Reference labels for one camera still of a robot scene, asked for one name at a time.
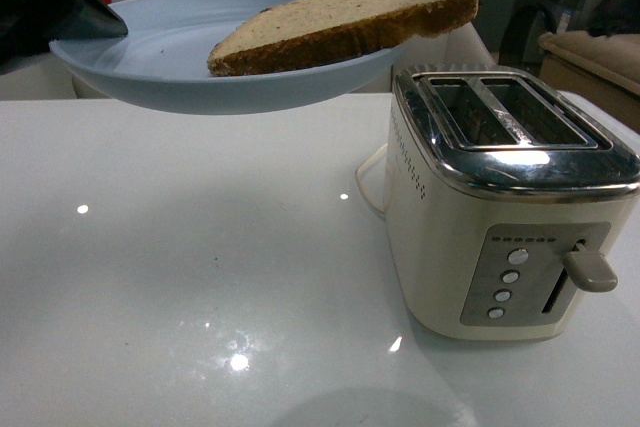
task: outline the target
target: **bread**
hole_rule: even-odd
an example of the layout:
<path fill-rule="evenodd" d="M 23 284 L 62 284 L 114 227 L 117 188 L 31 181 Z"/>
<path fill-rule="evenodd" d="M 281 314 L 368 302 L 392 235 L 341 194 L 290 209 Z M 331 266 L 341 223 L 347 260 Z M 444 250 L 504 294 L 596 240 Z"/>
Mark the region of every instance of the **bread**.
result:
<path fill-rule="evenodd" d="M 240 25 L 211 51 L 212 74 L 304 69 L 435 37 L 473 19 L 478 0 L 294 0 Z"/>

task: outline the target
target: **toaster lever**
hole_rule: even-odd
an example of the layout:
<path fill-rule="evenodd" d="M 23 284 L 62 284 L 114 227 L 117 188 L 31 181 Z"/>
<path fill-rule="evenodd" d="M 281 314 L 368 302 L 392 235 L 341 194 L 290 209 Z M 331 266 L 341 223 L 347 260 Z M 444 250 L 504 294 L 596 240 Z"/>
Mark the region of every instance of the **toaster lever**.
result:
<path fill-rule="evenodd" d="M 567 274 L 585 292 L 609 292 L 618 285 L 618 277 L 600 251 L 589 251 L 577 242 L 574 250 L 562 257 Z"/>

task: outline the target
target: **toaster button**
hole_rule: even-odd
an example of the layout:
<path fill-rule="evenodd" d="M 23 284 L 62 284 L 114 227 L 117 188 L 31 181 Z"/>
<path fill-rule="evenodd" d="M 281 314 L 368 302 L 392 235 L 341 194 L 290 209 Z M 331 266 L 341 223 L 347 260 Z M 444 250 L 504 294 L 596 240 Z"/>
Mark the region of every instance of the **toaster button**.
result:
<path fill-rule="evenodd" d="M 493 307 L 489 309 L 487 315 L 490 319 L 499 319 L 504 315 L 504 309 L 502 307 Z"/>
<path fill-rule="evenodd" d="M 513 284 L 520 278 L 520 272 L 518 272 L 517 270 L 507 270 L 506 272 L 502 273 L 500 278 L 505 284 Z"/>
<path fill-rule="evenodd" d="M 493 294 L 493 298 L 498 302 L 506 302 L 511 298 L 511 291 L 506 289 L 498 290 Z"/>
<path fill-rule="evenodd" d="M 507 259 L 511 265 L 520 265 L 527 261 L 529 252 L 527 249 L 516 249 L 509 252 Z"/>

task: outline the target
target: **light blue plate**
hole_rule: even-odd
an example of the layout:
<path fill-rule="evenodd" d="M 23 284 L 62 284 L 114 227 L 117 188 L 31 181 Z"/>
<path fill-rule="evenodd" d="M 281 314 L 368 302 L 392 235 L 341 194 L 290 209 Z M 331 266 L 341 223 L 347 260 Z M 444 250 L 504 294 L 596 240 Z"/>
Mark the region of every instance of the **light blue plate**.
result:
<path fill-rule="evenodd" d="M 367 84 L 403 47 L 279 74 L 214 77 L 213 46 L 266 7 L 289 0 L 127 0 L 112 4 L 129 28 L 119 39 L 58 40 L 51 51 L 79 78 L 141 107 L 190 114 L 246 114 L 330 99 Z"/>

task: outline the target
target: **power cord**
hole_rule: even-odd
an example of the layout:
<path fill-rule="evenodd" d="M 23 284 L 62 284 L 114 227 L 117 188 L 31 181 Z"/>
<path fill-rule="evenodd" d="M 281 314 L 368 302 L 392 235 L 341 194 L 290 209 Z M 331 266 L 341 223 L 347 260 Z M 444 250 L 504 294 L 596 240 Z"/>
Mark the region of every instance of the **power cord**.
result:
<path fill-rule="evenodd" d="M 364 198 L 364 200 L 367 202 L 369 207 L 371 207 L 378 215 L 382 217 L 384 217 L 384 207 L 380 206 L 376 201 L 374 201 L 371 198 L 369 191 L 367 190 L 367 188 L 364 186 L 364 183 L 362 182 L 362 178 L 364 174 L 369 169 L 371 169 L 371 167 L 373 167 L 386 152 L 387 152 L 387 144 L 385 143 L 378 150 L 376 150 L 371 155 L 371 157 L 369 157 L 362 164 L 360 164 L 360 166 L 356 169 L 356 172 L 355 172 L 356 184 L 358 186 L 358 190 L 360 191 L 360 195 L 362 195 L 362 198 Z"/>

